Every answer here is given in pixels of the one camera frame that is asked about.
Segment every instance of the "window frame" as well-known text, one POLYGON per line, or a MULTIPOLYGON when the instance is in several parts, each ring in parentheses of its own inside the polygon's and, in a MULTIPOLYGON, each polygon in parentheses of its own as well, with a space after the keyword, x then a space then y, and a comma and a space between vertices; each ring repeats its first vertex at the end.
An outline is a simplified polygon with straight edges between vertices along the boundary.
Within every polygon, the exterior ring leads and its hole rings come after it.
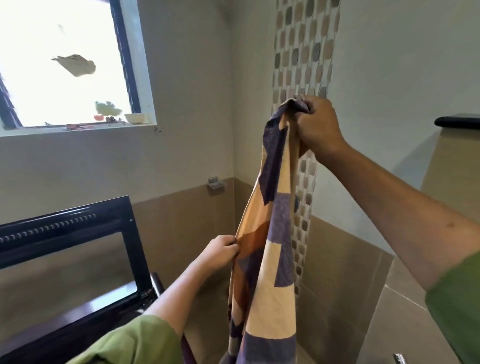
MULTIPOLYGON (((137 83, 135 81, 135 74, 133 72, 132 55, 128 45, 127 30, 123 20, 120 0, 103 0, 110 4, 112 13, 113 25, 115 28, 115 35, 117 36, 117 44, 119 47, 120 59, 123 67, 123 76, 127 86, 128 98, 132 113, 140 113, 140 99, 138 97, 137 83)), ((17 128, 48 128, 49 126, 27 126, 24 127, 22 122, 18 119, 15 107, 10 100, 7 87, 5 86, 0 73, 0 123, 3 123, 5 130, 12 130, 17 128)), ((106 122, 96 122, 88 124, 104 124, 106 122)), ((52 125, 54 127, 62 127, 64 125, 52 125)))

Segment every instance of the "cloth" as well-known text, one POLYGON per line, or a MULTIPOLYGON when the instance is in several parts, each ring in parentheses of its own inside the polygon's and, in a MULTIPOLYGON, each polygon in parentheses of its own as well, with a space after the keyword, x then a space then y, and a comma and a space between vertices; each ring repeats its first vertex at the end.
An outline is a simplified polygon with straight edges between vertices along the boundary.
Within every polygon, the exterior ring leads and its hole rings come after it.
POLYGON ((180 338, 164 320, 141 315, 117 328, 67 364, 182 364, 180 338))
POLYGON ((425 302, 462 363, 480 363, 480 252, 447 272, 425 302))
POLYGON ((262 165, 243 213, 229 291, 230 363, 295 363, 296 323, 291 219, 300 138, 290 123, 309 112, 289 99, 263 136, 262 165))

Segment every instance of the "hand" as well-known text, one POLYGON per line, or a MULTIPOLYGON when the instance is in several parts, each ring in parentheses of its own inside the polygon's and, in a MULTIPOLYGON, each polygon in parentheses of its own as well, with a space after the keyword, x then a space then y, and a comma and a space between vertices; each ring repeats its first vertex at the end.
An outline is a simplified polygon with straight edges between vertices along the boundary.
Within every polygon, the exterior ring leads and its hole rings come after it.
POLYGON ((235 243, 235 236, 218 235, 210 241, 196 260, 209 273, 213 273, 230 263, 239 250, 240 247, 235 243))
POLYGON ((317 161, 325 164, 332 154, 348 144, 340 132, 332 103, 315 96, 305 96, 304 100, 313 114, 298 112, 295 115, 300 138, 315 154, 317 161))

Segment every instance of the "person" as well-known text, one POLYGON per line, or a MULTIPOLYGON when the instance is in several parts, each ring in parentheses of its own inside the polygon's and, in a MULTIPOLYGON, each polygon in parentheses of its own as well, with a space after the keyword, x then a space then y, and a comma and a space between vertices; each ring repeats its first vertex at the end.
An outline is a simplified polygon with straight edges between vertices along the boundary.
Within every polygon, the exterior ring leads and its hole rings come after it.
MULTIPOLYGON (((417 282, 432 317, 464 364, 480 363, 480 225, 386 171, 343 138, 327 99, 305 97, 312 113, 293 119, 310 149, 345 186, 417 282)), ((101 338, 69 364, 180 364, 180 337, 196 292, 239 247, 213 239, 146 312, 101 338)))

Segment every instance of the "green sleeve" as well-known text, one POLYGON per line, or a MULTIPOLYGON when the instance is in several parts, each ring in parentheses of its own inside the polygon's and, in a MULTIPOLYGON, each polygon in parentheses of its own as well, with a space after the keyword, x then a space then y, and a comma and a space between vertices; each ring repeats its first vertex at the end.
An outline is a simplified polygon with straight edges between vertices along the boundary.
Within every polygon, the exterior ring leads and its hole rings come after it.
POLYGON ((67 364, 182 364, 180 338, 161 318, 141 315, 117 328, 67 364))
POLYGON ((447 272, 425 302, 462 363, 480 363, 480 252, 447 272))

